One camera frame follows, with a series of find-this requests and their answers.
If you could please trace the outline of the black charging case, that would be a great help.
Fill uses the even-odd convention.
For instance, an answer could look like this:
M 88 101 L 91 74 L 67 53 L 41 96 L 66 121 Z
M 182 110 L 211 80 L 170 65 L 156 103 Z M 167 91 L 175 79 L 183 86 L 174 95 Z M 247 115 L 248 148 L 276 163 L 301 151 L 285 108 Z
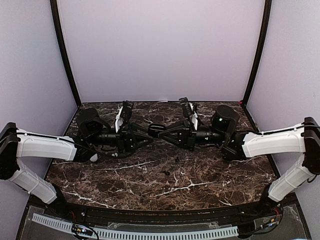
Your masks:
M 166 129 L 167 127 L 163 124 L 151 123 L 148 126 L 147 133 L 150 137 L 159 138 L 159 134 L 164 132 Z

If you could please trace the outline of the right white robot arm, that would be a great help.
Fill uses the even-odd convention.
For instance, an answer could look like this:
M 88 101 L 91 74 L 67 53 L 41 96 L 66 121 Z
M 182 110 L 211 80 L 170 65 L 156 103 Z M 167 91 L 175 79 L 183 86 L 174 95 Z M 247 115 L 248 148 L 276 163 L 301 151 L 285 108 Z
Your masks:
M 220 147 L 229 161 L 251 159 L 262 155 L 301 153 L 284 175 L 270 183 L 255 205 L 255 213 L 266 217 L 286 195 L 320 174 L 320 127 L 312 117 L 289 128 L 267 132 L 236 131 L 239 115 L 227 105 L 219 105 L 205 126 L 198 120 L 189 102 L 182 104 L 184 120 L 168 127 L 159 126 L 156 136 L 183 149 L 213 144 Z

